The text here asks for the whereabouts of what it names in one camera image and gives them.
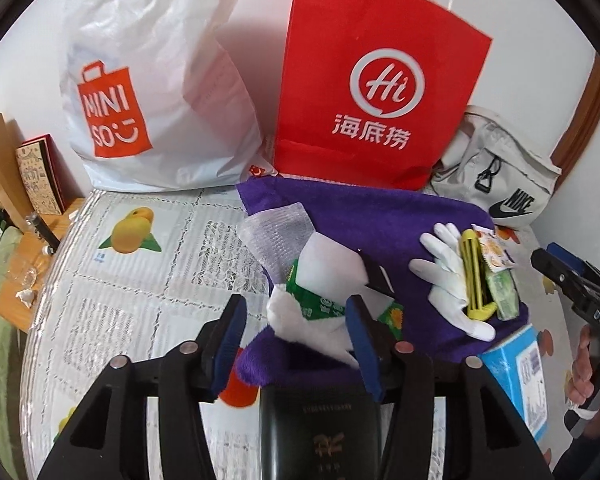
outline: blue tissue package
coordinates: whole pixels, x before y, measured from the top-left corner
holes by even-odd
[[[536,329],[523,326],[480,358],[538,442],[547,427],[547,403]]]

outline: white nike bag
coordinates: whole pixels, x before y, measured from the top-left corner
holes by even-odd
[[[480,206],[497,225],[531,224],[549,202],[560,168],[484,108],[469,106],[459,131],[470,137],[469,144],[458,165],[433,175],[435,193]]]
[[[270,170],[253,103],[214,37],[236,0],[66,0],[61,93],[100,189],[236,184]]]

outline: green packet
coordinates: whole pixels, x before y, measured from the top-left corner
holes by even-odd
[[[492,272],[485,266],[484,277],[493,301],[498,307],[498,319],[509,321],[520,315],[520,302],[516,284],[509,269]]]
[[[286,291],[300,303],[302,316],[309,321],[344,316],[344,307],[322,298],[296,283],[298,260],[294,261],[286,279]],[[397,340],[402,339],[402,306],[395,301],[378,317],[378,321],[391,329]]]

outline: screw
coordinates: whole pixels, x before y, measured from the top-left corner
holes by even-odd
[[[187,355],[198,351],[198,343],[195,341],[185,341],[180,345],[180,353]]]
[[[394,348],[399,354],[410,354],[414,350],[413,344],[408,341],[398,341]]]
[[[118,370],[119,368],[124,368],[126,364],[129,362],[129,359],[124,355],[116,355],[111,361],[109,361],[109,366]]]
[[[464,360],[464,362],[469,368],[473,368],[474,370],[482,368],[482,359],[476,357],[475,355],[470,355],[467,359]]]

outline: wooden desk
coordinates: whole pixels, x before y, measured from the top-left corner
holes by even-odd
[[[78,198],[69,206],[62,216],[42,215],[42,218],[56,236],[62,239],[70,225],[69,215],[79,209],[83,202],[83,198]],[[53,256],[45,256],[42,254],[42,247],[44,245],[45,241],[40,240],[36,234],[26,232],[13,253],[17,254],[25,261],[30,262],[31,265],[38,270],[39,277],[33,285],[33,290],[36,292],[40,290],[44,283],[53,258]],[[13,283],[9,279],[4,280],[2,289],[0,290],[0,316],[23,332],[28,332],[31,323],[33,322],[33,311],[16,298],[16,293],[19,292],[21,288],[22,286]]]

